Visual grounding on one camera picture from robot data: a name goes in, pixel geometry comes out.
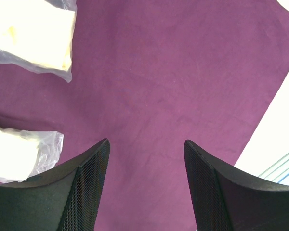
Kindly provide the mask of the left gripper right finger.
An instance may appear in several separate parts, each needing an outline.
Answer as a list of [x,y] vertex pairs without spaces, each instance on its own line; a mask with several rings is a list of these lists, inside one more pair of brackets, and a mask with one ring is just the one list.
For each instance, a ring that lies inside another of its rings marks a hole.
[[184,161],[199,231],[289,231],[289,186],[261,179],[186,140]]

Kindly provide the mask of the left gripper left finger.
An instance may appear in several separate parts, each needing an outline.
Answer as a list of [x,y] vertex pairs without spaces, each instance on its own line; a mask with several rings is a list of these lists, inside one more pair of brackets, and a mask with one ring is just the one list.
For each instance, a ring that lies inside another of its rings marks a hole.
[[23,182],[0,184],[0,231],[92,231],[102,196],[110,142]]

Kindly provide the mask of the gauze packet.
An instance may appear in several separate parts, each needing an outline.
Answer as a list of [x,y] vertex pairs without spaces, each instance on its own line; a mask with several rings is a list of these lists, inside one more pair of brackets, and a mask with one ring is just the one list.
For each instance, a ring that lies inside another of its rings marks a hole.
[[64,135],[58,131],[0,128],[0,183],[23,182],[59,161]]
[[72,80],[75,0],[0,0],[0,64]]

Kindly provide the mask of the purple cloth mat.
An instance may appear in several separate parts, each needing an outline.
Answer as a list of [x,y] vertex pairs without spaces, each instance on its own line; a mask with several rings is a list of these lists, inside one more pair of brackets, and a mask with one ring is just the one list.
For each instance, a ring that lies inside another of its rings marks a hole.
[[97,231],[193,231],[184,141],[234,164],[289,71],[275,0],[79,0],[73,79],[0,64],[0,126],[111,150]]

